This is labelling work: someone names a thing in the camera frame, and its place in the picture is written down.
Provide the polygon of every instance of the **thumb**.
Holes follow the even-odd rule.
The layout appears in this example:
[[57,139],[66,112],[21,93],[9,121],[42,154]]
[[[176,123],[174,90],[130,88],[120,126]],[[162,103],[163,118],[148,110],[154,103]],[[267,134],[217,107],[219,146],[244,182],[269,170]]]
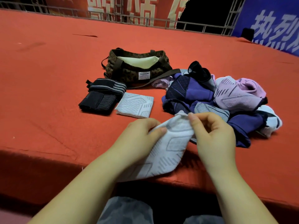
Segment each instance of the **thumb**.
[[167,132],[167,128],[166,127],[161,127],[158,129],[155,129],[153,132],[151,132],[149,134],[150,137],[150,142],[152,144],[152,146],[155,145],[155,143]]
[[190,124],[194,130],[194,133],[196,135],[196,138],[202,138],[209,136],[209,133],[206,131],[204,125],[200,121],[200,119],[194,115],[192,112],[188,114],[188,118],[190,121]]

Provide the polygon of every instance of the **gray pants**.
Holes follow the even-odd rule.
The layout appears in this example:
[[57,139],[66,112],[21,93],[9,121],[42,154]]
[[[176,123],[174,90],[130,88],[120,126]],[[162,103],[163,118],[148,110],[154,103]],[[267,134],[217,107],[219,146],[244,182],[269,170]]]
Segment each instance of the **gray pants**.
[[[108,200],[97,224],[154,224],[152,209],[146,203],[129,197]],[[224,224],[222,217],[200,215],[186,218],[184,224]]]

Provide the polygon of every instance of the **right hand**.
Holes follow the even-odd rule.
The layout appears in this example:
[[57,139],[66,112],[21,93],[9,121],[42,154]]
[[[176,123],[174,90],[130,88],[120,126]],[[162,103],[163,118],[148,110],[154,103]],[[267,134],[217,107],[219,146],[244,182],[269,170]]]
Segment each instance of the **right hand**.
[[236,137],[233,128],[212,112],[189,113],[197,139],[198,155],[210,175],[236,171]]

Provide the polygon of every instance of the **forearm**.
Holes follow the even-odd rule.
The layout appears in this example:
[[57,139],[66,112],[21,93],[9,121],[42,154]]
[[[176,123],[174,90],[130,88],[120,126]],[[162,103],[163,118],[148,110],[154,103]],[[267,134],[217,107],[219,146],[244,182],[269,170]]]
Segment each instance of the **forearm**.
[[96,223],[118,175],[126,167],[114,150],[108,150],[88,165],[29,223]]
[[277,223],[237,169],[210,176],[226,224]]

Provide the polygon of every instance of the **finger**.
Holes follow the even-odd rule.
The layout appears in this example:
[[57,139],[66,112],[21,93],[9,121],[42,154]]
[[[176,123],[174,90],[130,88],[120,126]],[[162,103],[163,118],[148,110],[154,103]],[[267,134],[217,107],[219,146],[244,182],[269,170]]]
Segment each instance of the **finger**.
[[154,146],[154,144],[167,132],[166,127],[160,127],[158,129],[155,129],[153,132],[151,132],[148,136],[150,138],[151,146]]
[[153,118],[146,118],[146,119],[143,119],[143,121],[145,122],[148,130],[161,124],[158,120],[153,119]]
[[188,114],[188,118],[190,121],[190,124],[194,130],[194,133],[196,135],[196,138],[202,138],[202,137],[208,137],[209,134],[206,131],[204,125],[202,124],[201,120],[194,115],[193,113]]
[[197,113],[194,115],[197,116],[202,122],[206,123],[206,125],[212,131],[222,128],[225,125],[225,122],[222,120],[222,118],[213,112]]

